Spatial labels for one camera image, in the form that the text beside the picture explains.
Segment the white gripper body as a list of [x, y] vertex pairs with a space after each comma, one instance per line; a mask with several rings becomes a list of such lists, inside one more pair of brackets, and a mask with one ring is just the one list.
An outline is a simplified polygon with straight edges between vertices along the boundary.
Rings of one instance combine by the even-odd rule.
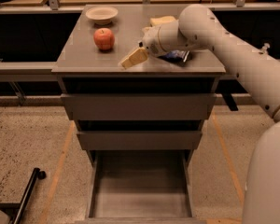
[[189, 49], [188, 40], [179, 31], [178, 20], [151, 27], [141, 40], [149, 55], [160, 57], [173, 50]]

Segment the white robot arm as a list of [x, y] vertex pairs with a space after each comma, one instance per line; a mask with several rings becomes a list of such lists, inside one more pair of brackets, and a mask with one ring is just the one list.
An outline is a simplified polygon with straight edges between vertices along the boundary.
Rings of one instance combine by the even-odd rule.
[[274, 120], [258, 140], [245, 182], [242, 224], [280, 224], [280, 62], [231, 34], [200, 4], [179, 18], [144, 30], [142, 44], [119, 64], [125, 68], [172, 50], [209, 49]]

